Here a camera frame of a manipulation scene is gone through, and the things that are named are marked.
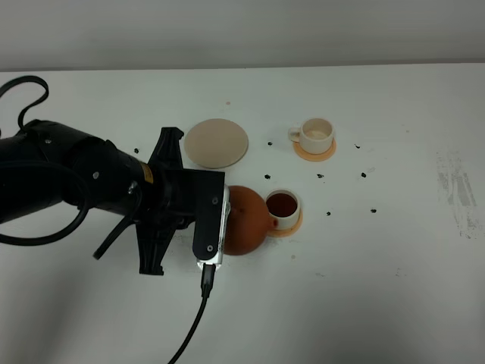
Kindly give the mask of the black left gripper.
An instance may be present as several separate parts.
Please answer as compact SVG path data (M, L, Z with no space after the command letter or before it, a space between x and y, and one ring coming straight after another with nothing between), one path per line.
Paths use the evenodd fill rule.
M64 165L85 182L89 207L128 215L136 226L139 273L163 275L162 259L176 229L195 221L193 187L180 151L184 132L163 127L147 163L103 140L64 128Z

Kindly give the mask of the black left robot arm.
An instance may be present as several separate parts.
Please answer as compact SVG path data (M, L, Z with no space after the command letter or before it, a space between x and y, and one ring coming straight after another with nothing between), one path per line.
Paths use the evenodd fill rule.
M44 237L12 237L11 246L43 246L72 234L91 209L121 216L94 252L101 258L131 225L136 226L139 270L161 275L161 261L178 230L196 221L191 173L183 167L182 131L165 128L148 162L112 142L51 121L34 120L1 141L1 220L60 202L78 208L65 228Z

